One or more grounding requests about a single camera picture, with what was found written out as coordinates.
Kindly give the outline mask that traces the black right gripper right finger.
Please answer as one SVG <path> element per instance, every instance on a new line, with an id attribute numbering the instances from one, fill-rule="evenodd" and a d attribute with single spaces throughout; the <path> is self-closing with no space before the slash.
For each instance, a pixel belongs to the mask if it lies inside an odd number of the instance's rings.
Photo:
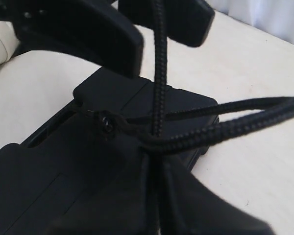
<path id="1" fill-rule="evenodd" d="M 163 235 L 272 235 L 270 225 L 212 193 L 177 156 L 159 164 L 159 216 Z"/>

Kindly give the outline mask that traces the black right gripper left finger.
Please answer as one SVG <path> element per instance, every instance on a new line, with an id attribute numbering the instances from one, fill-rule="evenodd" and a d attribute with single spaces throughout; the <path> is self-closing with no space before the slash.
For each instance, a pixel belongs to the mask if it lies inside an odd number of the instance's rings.
<path id="1" fill-rule="evenodd" d="M 73 176 L 85 183 L 83 198 L 48 227 L 49 235 L 156 235 L 157 199 L 150 156 L 105 147 L 79 164 Z"/>

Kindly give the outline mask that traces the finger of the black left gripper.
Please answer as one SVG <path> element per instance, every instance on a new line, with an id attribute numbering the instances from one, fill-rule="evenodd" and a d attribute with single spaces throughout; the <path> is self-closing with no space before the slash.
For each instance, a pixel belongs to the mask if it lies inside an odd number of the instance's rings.
<path id="1" fill-rule="evenodd" d="M 167 36 L 189 47 L 199 47 L 206 40 L 215 12 L 204 0 L 164 0 Z M 154 29 L 150 0 L 120 0 L 118 11 L 133 24 Z"/>
<path id="2" fill-rule="evenodd" d="M 144 40 L 138 29 L 103 0 L 0 0 L 29 50 L 72 55 L 128 78 L 139 76 Z"/>

